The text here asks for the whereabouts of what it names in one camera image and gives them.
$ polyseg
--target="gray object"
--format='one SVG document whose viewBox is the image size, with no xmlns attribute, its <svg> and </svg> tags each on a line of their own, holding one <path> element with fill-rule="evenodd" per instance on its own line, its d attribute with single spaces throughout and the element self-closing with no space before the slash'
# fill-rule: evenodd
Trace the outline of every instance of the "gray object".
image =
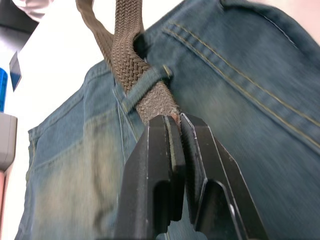
<svg viewBox="0 0 320 240">
<path fill-rule="evenodd" d="M 0 112 L 0 171 L 6 171 L 16 153 L 17 118 Z"/>
<path fill-rule="evenodd" d="M 9 67 L 10 67 L 10 77 L 11 77 L 12 89 L 13 89 L 13 91 L 15 91 L 20 80 L 21 80 L 21 77 L 22 77 L 17 51 L 13 55 L 13 57 L 9 63 Z"/>
<path fill-rule="evenodd" d="M 12 0 L 0 0 L 0 25 L 32 34 L 38 22 L 20 10 Z"/>
</svg>

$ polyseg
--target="brown woven belt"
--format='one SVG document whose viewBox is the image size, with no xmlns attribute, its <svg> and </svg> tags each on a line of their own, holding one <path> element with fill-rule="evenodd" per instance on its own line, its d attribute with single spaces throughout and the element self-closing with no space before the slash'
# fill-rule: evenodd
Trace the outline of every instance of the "brown woven belt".
<svg viewBox="0 0 320 240">
<path fill-rule="evenodd" d="M 143 32 L 142 0 L 116 0 L 114 35 L 108 32 L 93 12 L 93 0 L 76 0 L 86 26 L 92 31 L 106 63 L 124 92 L 137 83 L 150 66 L 134 51 L 134 39 Z M 179 109 L 163 81 L 157 82 L 136 105 L 146 124 L 157 115 L 172 116 L 178 121 Z"/>
</svg>

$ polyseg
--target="faded denim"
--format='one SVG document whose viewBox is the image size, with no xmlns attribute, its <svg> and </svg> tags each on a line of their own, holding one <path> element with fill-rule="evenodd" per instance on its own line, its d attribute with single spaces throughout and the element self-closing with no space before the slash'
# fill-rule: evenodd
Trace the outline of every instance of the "faded denim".
<svg viewBox="0 0 320 240">
<path fill-rule="evenodd" d="M 144 126 L 135 104 L 165 80 L 237 161 L 271 239 L 320 238 L 320 47 L 282 11 L 186 0 L 139 36 L 153 66 L 128 95 L 105 62 L 29 131 L 17 240 L 111 238 L 124 165 Z M 206 239 L 183 219 L 166 240 Z"/>
</svg>

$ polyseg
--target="yellow stitching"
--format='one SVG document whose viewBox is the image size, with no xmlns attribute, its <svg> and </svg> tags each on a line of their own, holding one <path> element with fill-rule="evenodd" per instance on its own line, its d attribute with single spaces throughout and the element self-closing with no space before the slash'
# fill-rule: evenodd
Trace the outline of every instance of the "yellow stitching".
<svg viewBox="0 0 320 240">
<path fill-rule="evenodd" d="M 256 82 L 254 82 L 252 79 L 250 79 L 248 76 L 246 76 L 244 73 L 240 72 L 238 69 L 236 69 L 234 66 L 232 66 L 227 60 L 225 60 L 219 53 L 217 53 L 215 50 L 213 50 L 210 46 L 208 46 L 204 41 L 202 41 L 201 39 L 199 39 L 199 37 L 197 37 L 195 34 L 193 34 L 192 32 L 188 31 L 187 29 L 185 29 L 183 26 L 174 23 L 174 22 L 170 22 L 173 25 L 176 25 L 177 27 L 183 29 L 184 31 L 186 31 L 187 33 L 191 34 L 195 39 L 197 39 L 200 43 L 202 43 L 203 45 L 205 45 L 211 52 L 213 52 L 215 55 L 217 55 L 220 59 L 222 59 L 229 67 L 231 67 L 233 70 L 235 70 L 238 74 L 240 74 L 241 76 L 243 76 L 245 79 L 247 79 L 250 83 L 254 84 L 255 86 L 257 86 L 259 89 L 261 89 L 262 91 L 264 91 L 265 93 L 267 93 L 268 95 L 270 95 L 271 97 L 273 97 L 274 99 L 276 99 L 279 103 L 281 103 L 282 105 L 286 106 L 287 108 L 289 108 L 290 110 L 294 111 L 296 114 L 300 115 L 303 118 L 306 118 L 307 120 L 309 120 L 310 122 L 314 123 L 315 125 L 317 125 L 318 127 L 320 127 L 320 122 L 312 119 L 311 117 L 309 117 L 308 115 L 300 112 L 299 110 L 293 108 L 292 106 L 290 106 L 289 104 L 285 103 L 284 101 L 282 101 L 281 99 L 279 99 L 277 96 L 275 96 L 273 93 L 269 92 L 268 90 L 264 89 L 263 87 L 261 87 L 259 84 L 257 84 Z"/>
<path fill-rule="evenodd" d="M 127 98 L 126 98 L 126 97 L 125 97 L 125 98 L 122 98 L 121 101 L 120 101 L 120 98 L 119 98 L 119 96 L 118 96 L 117 91 L 114 89 L 113 92 L 114 92 L 116 98 L 119 100 L 119 102 L 120 102 L 120 104 L 122 105 L 122 107 L 124 108 L 125 113 L 127 114 L 127 113 L 128 113 L 128 109 L 127 109 L 126 103 L 124 102 L 124 100 L 126 100 Z"/>
<path fill-rule="evenodd" d="M 163 68 L 164 68 L 166 74 L 168 75 L 168 78 L 170 78 L 170 71 L 169 71 L 169 69 L 167 68 L 167 66 L 166 66 L 166 65 L 163 65 Z"/>
<path fill-rule="evenodd" d="M 169 231 L 166 232 L 166 235 L 168 237 L 168 240 L 170 240 Z"/>
<path fill-rule="evenodd" d="M 309 137 L 308 135 L 306 135 L 305 133 L 303 133 L 302 131 L 300 131 L 299 129 L 297 129 L 296 127 L 294 127 L 293 125 L 291 125 L 290 123 L 286 122 L 284 119 L 282 119 L 280 116 L 278 116 L 275 112 L 273 112 L 271 109 L 269 109 L 268 107 L 266 107 L 265 105 L 263 105 L 261 102 L 259 102 L 257 99 L 255 99 L 250 93 L 248 93 L 246 90 L 244 90 L 241 86 L 239 86 L 235 81 L 233 81 L 231 78 L 229 78 L 227 75 L 225 75 L 217 66 L 215 66 L 208 58 L 206 58 L 206 56 L 204 56 L 201 52 L 199 52 L 197 49 L 195 49 L 189 42 L 187 42 L 185 39 L 183 39 L 181 36 L 179 36 L 178 34 L 176 34 L 175 32 L 164 28 L 164 30 L 174 34 L 177 38 L 179 38 L 181 41 L 183 41 L 185 44 L 189 45 L 194 51 L 196 51 L 201 57 L 203 57 L 211 66 L 213 66 L 222 76 L 224 76 L 226 79 L 228 79 L 230 82 L 232 82 L 237 88 L 239 88 L 245 95 L 247 95 L 248 97 L 250 97 L 252 100 L 254 100 L 258 105 L 260 105 L 261 107 L 263 107 L 266 111 L 268 111 L 269 113 L 271 113 L 272 115 L 274 115 L 277 119 L 279 119 L 282 123 L 284 123 L 285 125 L 287 125 L 289 128 L 291 128 L 292 130 L 294 130 L 295 132 L 297 132 L 298 134 L 300 134 L 301 136 L 305 137 L 306 139 L 308 139 L 311 143 L 313 143 L 314 145 L 316 145 L 318 148 L 320 148 L 320 144 L 316 141 L 314 141 L 311 137 Z"/>
</svg>

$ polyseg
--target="black metal tool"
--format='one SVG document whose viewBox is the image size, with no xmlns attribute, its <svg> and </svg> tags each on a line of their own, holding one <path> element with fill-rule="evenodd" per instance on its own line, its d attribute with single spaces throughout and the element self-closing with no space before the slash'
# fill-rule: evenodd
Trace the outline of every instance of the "black metal tool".
<svg viewBox="0 0 320 240">
<path fill-rule="evenodd" d="M 182 216 L 208 240 L 267 240 L 236 161 L 200 118 L 181 114 L 145 127 L 124 169 L 114 239 L 153 240 Z"/>
</svg>

